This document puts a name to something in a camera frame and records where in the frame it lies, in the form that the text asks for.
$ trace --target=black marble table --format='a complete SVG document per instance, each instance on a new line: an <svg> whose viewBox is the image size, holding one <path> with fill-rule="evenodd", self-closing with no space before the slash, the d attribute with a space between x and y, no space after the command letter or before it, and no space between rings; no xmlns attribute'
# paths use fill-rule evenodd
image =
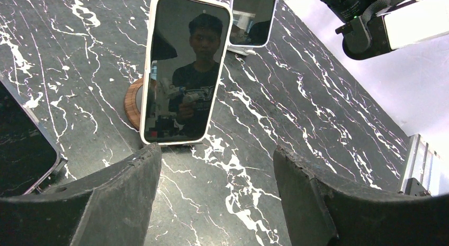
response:
<svg viewBox="0 0 449 246"><path fill-rule="evenodd" d="M58 184L141 147L123 99L143 74L149 2L0 2L0 71L69 160ZM291 245L271 160L277 143L395 189L407 136L283 1L276 10L266 48L227 53L203 144L164 149L146 245Z"/></svg>

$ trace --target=round wooden base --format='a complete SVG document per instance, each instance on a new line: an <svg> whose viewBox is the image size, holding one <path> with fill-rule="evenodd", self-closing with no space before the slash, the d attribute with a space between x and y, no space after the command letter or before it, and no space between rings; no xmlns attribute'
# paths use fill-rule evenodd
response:
<svg viewBox="0 0 449 246"><path fill-rule="evenodd" d="M129 86L125 95L124 108L125 113L131 124L139 130L140 128L140 108L137 108L136 95L143 85L143 78L140 78Z"/></svg>

